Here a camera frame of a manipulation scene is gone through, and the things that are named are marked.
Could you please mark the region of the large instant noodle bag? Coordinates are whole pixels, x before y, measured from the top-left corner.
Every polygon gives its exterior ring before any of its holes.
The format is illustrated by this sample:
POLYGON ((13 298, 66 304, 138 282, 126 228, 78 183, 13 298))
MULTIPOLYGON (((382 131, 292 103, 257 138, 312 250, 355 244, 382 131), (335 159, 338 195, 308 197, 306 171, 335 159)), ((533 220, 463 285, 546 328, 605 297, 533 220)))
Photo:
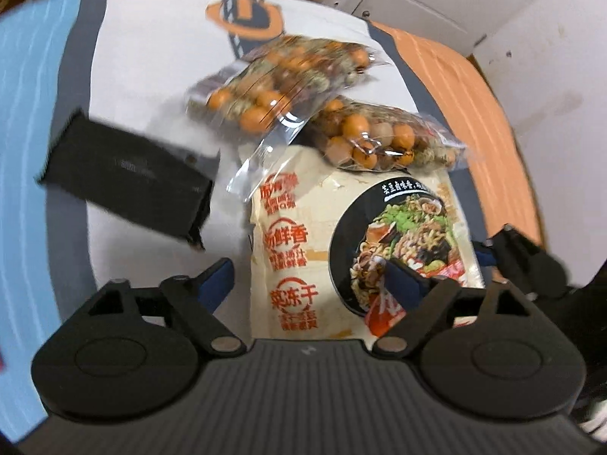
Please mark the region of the large instant noodle bag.
POLYGON ((373 344, 407 313, 385 287, 390 260, 484 284, 445 171, 351 173, 291 146, 255 192, 251 222, 256 339, 373 344))

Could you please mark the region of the quail egg bag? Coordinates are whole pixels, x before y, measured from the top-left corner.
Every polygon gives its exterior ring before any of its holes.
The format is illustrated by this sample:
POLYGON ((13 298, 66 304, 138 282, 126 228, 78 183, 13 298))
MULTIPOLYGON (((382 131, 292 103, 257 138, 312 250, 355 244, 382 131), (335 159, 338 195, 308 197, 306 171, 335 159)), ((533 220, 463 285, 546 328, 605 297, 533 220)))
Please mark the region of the quail egg bag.
POLYGON ((310 120, 310 128, 325 159, 345 171, 453 171, 467 153, 467 146, 430 115, 347 97, 330 101, 310 120))
POLYGON ((385 62, 364 44, 282 35, 189 87, 186 112, 237 154, 225 189, 247 201, 305 125, 385 62))

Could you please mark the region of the black snack packet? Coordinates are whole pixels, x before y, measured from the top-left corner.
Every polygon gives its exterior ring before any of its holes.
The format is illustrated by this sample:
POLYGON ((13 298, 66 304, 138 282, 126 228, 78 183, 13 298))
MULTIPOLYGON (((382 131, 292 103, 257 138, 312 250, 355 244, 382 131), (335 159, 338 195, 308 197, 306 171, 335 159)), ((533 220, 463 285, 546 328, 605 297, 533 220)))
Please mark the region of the black snack packet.
POLYGON ((73 111, 38 178, 133 224, 204 249, 220 156, 137 135, 73 111))

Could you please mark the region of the patterned bed cover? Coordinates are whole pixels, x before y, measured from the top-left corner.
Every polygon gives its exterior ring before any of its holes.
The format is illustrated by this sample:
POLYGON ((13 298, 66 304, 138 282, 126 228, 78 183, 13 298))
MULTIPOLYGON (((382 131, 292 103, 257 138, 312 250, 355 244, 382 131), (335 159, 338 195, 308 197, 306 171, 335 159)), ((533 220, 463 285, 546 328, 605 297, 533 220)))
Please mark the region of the patterned bed cover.
POLYGON ((219 317, 250 336, 248 210, 214 192, 197 251, 37 183, 50 138, 80 109, 164 136, 195 81, 280 32, 357 41, 384 52, 361 101, 420 110, 472 150, 452 183, 474 239, 513 224, 541 229, 503 109, 472 64, 441 43, 305 0, 33 0, 1 19, 1 429, 13 442, 45 411, 37 349, 110 278, 155 286, 234 261, 219 317))

